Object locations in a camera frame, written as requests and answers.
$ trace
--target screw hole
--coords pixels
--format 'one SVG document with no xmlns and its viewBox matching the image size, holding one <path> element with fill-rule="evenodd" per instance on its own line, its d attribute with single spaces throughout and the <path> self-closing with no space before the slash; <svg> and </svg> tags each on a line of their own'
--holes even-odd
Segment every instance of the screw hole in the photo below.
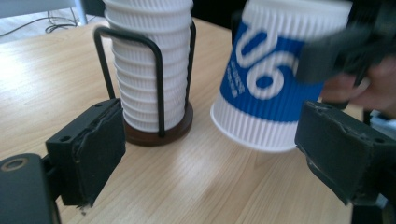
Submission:
<svg viewBox="0 0 396 224">
<path fill-rule="evenodd" d="M 70 137 L 70 136 L 63 136 L 63 137 L 60 139 L 60 141 L 61 141 L 61 142 L 66 142 L 66 141 L 69 141 L 70 138 L 72 138 L 72 137 Z"/>
<path fill-rule="evenodd" d="M 20 169 L 22 166 L 24 166 L 27 163 L 27 159 L 26 158 L 17 158 L 15 160 L 12 161 L 8 161 L 6 162 L 1 169 L 5 172 L 9 172 L 9 171 L 14 171 L 14 170 L 18 170 Z"/>
</svg>

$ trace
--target cable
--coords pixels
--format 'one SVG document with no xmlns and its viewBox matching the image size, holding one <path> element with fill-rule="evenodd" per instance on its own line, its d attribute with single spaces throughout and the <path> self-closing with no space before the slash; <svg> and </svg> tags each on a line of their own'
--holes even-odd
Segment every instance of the cable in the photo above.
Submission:
<svg viewBox="0 0 396 224">
<path fill-rule="evenodd" d="M 76 16 L 75 16 L 72 8 L 70 8 L 70 11 L 72 12 L 73 20 L 69 20 L 69 19 L 64 18 L 64 17 L 53 17 L 53 16 L 50 16 L 49 12 L 47 12 L 48 17 L 39 18 L 39 19 L 36 19 L 34 21 L 29 21 L 29 22 L 27 22 L 26 24 L 24 24 L 24 25 L 22 25 L 20 27 L 17 27 L 17 28 L 15 28 L 15 29 L 13 29 L 13 30 L 11 30 L 9 32 L 4 33 L 4 34 L 1 34 L 0 37 L 12 34 L 12 33 L 20 30 L 21 28 L 23 28 L 25 26 L 28 26 L 28 25 L 30 25 L 30 24 L 32 24 L 34 22 L 42 21 L 42 20 L 49 20 L 49 22 L 52 24 L 50 27 L 46 28 L 46 33 L 51 33 L 51 32 L 53 32 L 54 30 L 56 30 L 58 28 L 64 28 L 64 27 L 68 27 L 68 26 L 77 27 L 78 26 L 77 19 L 76 19 Z M 56 24 L 55 20 L 67 20 L 67 21 L 72 22 L 73 24 L 70 24 L 70 23 L 69 24 Z"/>
<path fill-rule="evenodd" d="M 73 20 L 69 20 L 69 19 L 67 19 L 67 18 L 62 18 L 62 19 L 63 19 L 63 20 L 70 21 L 70 22 L 72 22 L 72 24 L 70 24 L 70 23 L 67 23 L 67 24 L 57 24 L 57 23 L 55 22 L 55 20 L 54 20 L 54 19 L 56 19 L 56 17 L 52 17 L 52 16 L 50 15 L 50 12 L 48 11 L 48 12 L 47 12 L 47 16 L 48 16 L 49 22 L 50 22 L 52 25 L 46 28 L 46 33 L 49 34 L 49 33 L 52 33 L 54 30 L 56 30 L 56 29 L 58 29 L 58 28 L 65 28 L 65 27 L 68 27 L 68 26 L 77 27 L 77 26 L 78 26 L 77 19 L 76 19 L 76 16 L 75 16 L 75 14 L 74 14 L 72 8 L 70 8 L 70 12 L 71 12 L 72 15 L 73 15 Z"/>
<path fill-rule="evenodd" d="M 40 19 L 37 19 L 37 20 L 34 20 L 34 21 L 30 21 L 30 22 L 28 22 L 28 23 L 26 23 L 26 24 L 24 24 L 24 25 L 22 25 L 22 26 L 20 26 L 20 27 L 17 27 L 17 28 L 15 28 L 15 29 L 13 29 L 13 30 L 11 30 L 11 31 L 9 31 L 9 32 L 7 32 L 7 33 L 5 33 L 5 34 L 0 35 L 0 37 L 5 36 L 5 35 L 12 34 L 12 33 L 14 33 L 15 31 L 20 30 L 21 28 L 23 28 L 23 27 L 25 27 L 25 26 L 28 26 L 28 25 L 30 25 L 30 24 L 32 24 L 32 23 L 34 23 L 34 22 L 42 21 L 42 20 L 46 20 L 46 19 L 47 19 L 47 17 L 46 17 L 46 18 L 40 18 Z"/>
</svg>

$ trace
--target table surface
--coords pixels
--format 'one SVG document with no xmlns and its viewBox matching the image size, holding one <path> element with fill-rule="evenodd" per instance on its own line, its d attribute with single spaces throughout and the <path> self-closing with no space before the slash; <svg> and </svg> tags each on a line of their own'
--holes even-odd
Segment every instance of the table surface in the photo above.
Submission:
<svg viewBox="0 0 396 224">
<path fill-rule="evenodd" d="M 58 199 L 63 223 L 350 223 L 351 206 L 309 171 L 298 149 L 252 150 L 215 127 L 209 110 L 230 56 L 231 33 L 195 23 L 190 132 L 163 147 L 127 143 L 85 216 Z M 47 139 L 108 99 L 92 38 L 96 25 L 0 45 L 0 160 L 24 152 L 45 156 Z M 104 43 L 114 74 L 111 41 Z"/>
</svg>

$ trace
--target white paper cup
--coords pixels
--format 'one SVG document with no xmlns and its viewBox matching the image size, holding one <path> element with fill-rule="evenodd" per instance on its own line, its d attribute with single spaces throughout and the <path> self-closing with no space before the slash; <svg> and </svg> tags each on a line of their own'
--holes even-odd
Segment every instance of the white paper cup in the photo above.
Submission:
<svg viewBox="0 0 396 224">
<path fill-rule="evenodd" d="M 157 78 L 153 77 L 141 77 L 136 76 L 132 73 L 123 71 L 117 68 L 117 79 L 122 87 L 134 89 L 136 91 L 156 91 L 157 90 Z M 173 74 L 169 77 L 163 78 L 163 89 L 171 90 L 181 87 L 181 85 L 187 85 L 187 70 L 181 71 L 178 74 Z"/>
<path fill-rule="evenodd" d="M 110 27 L 115 30 L 122 30 L 120 27 L 117 26 Z M 176 47 L 179 47 L 182 43 L 190 43 L 191 38 L 190 27 L 183 27 L 183 29 L 174 32 L 158 34 L 139 32 L 139 34 L 152 40 L 160 49 L 174 49 Z M 136 43 L 134 41 L 122 40 L 121 42 L 132 46 L 143 46 L 143 44 Z"/>
<path fill-rule="evenodd" d="M 129 107 L 133 108 L 134 110 L 143 112 L 143 113 L 155 113 L 158 111 L 158 103 L 156 99 L 151 101 L 143 101 L 142 99 L 136 99 L 134 97 L 130 97 L 128 95 L 120 93 L 121 100 L 123 104 L 127 104 Z M 186 96 L 180 95 L 178 97 L 165 100 L 163 102 L 163 109 L 164 111 L 171 110 L 175 107 L 185 104 Z"/>
<path fill-rule="evenodd" d="M 174 32 L 190 27 L 192 17 L 190 10 L 172 14 L 149 14 L 145 11 L 128 10 L 125 7 L 106 5 L 105 17 L 110 24 L 138 33 Z"/>
<path fill-rule="evenodd" d="M 142 132 L 147 132 L 147 133 L 156 133 L 159 131 L 159 122 L 158 121 L 154 121 L 154 122 L 146 122 L 146 121 L 142 121 L 139 119 L 136 119 L 134 117 L 132 117 L 130 114 L 128 114 L 128 112 L 126 110 L 123 110 L 123 116 L 125 121 L 131 125 L 131 127 L 140 130 Z M 177 124 L 179 124 L 181 122 L 181 120 L 184 117 L 184 113 L 177 115 L 171 119 L 165 120 L 164 121 L 164 128 L 165 130 L 169 130 L 173 127 L 175 127 Z"/>
<path fill-rule="evenodd" d="M 114 65 L 127 73 L 135 74 L 138 77 L 156 77 L 157 71 L 155 64 L 143 64 L 130 62 L 122 57 L 114 57 Z M 164 64 L 163 77 L 170 77 L 182 71 L 187 72 L 189 59 L 181 59 L 179 62 Z"/>
<path fill-rule="evenodd" d="M 157 101 L 157 90 L 147 90 L 147 89 L 138 89 L 131 87 L 130 85 L 124 83 L 119 79 L 119 87 L 120 92 L 124 95 L 128 95 L 133 99 L 140 99 L 142 101 L 152 102 Z M 163 99 L 165 101 L 170 100 L 172 98 L 177 98 L 186 95 L 187 88 L 187 80 L 182 80 L 182 82 L 178 83 L 175 87 L 170 87 L 168 89 L 163 89 Z"/>
<path fill-rule="evenodd" d="M 345 28 L 350 8 L 345 1 L 248 1 L 210 112 L 217 127 L 247 147 L 294 149 L 303 101 L 317 100 L 322 87 L 295 80 L 301 48 Z"/>
<path fill-rule="evenodd" d="M 124 58 L 129 62 L 142 64 L 155 64 L 155 55 L 149 47 L 126 44 L 118 39 L 113 39 L 113 53 L 116 57 Z M 179 62 L 188 59 L 190 45 L 188 42 L 180 43 L 171 49 L 161 49 L 163 64 Z"/>
<path fill-rule="evenodd" d="M 105 0 L 107 5 L 129 7 L 141 11 L 172 13 L 175 11 L 191 9 L 192 0 Z"/>
<path fill-rule="evenodd" d="M 122 102 L 122 107 L 126 112 L 134 119 L 140 120 L 143 122 L 157 122 L 158 121 L 158 110 L 150 111 L 150 112 L 142 112 L 140 110 L 134 109 L 132 106 L 125 104 Z M 174 117 L 180 117 L 184 115 L 184 104 L 179 104 L 171 109 L 164 110 L 164 119 L 169 120 Z"/>
</svg>

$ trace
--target ripple paper cup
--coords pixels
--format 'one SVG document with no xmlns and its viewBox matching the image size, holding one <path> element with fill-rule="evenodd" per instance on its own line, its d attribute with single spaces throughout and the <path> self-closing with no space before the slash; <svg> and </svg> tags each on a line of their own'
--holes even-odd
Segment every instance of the ripple paper cup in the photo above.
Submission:
<svg viewBox="0 0 396 224">
<path fill-rule="evenodd" d="M 300 51 L 345 28 L 350 8 L 346 1 L 248 1 L 211 108 L 216 126 L 247 147 L 294 149 L 303 101 L 317 100 L 322 88 L 296 81 Z"/>
</svg>

